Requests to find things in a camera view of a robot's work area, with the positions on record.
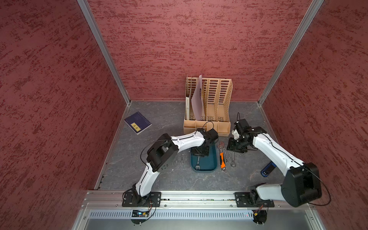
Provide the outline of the teal plastic storage tray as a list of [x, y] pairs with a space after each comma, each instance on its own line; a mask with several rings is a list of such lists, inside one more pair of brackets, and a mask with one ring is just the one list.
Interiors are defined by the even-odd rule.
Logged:
[[216, 151], [215, 144], [210, 145], [210, 152], [209, 156], [207, 157], [200, 157], [200, 170], [196, 170], [196, 162], [198, 156], [191, 155], [191, 167], [194, 171], [198, 173], [211, 173], [214, 170], [216, 170], [218, 166], [218, 157], [217, 157], [217, 151]]

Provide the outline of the large combination wrench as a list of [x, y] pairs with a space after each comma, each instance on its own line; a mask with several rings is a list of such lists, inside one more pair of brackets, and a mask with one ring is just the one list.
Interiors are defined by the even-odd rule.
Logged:
[[196, 169], [196, 170], [200, 170], [199, 162], [200, 162], [200, 157], [198, 156], [198, 157], [197, 157], [196, 166], [195, 166], [195, 169]]

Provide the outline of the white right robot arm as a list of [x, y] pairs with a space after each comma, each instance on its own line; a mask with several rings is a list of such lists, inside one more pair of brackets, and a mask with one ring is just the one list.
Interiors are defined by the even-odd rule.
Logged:
[[249, 146], [258, 149], [284, 176], [283, 183], [280, 185], [254, 186], [251, 192], [254, 200], [285, 201], [297, 208], [304, 204], [311, 204], [312, 201], [322, 197], [322, 187], [325, 184], [319, 176], [318, 167], [313, 163], [305, 163], [287, 152], [269, 134], [251, 129], [244, 134], [234, 134], [229, 141], [230, 151], [246, 152]]

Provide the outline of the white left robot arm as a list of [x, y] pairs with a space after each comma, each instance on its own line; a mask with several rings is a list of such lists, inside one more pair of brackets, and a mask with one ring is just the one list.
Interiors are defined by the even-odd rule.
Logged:
[[191, 148], [199, 150], [201, 154], [205, 153], [218, 137], [215, 129], [206, 131], [198, 128], [182, 136], [169, 136], [165, 133], [150, 143], [147, 158], [143, 161], [145, 170], [139, 181], [123, 193], [122, 207], [159, 207], [162, 194], [152, 191], [159, 174], [170, 166], [177, 153]]

